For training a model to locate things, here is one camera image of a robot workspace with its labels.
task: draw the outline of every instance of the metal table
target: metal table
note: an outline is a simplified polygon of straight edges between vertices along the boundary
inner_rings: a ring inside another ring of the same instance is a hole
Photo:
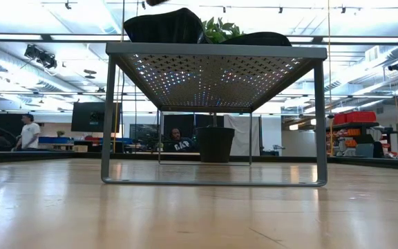
[[[178,185],[322,186],[328,179],[325,151],[325,48],[220,44],[107,43],[108,79],[104,142],[111,141],[115,70],[119,66],[160,111],[249,113],[314,69],[316,155],[314,183],[121,181],[109,176],[110,148],[102,149],[105,183]]]

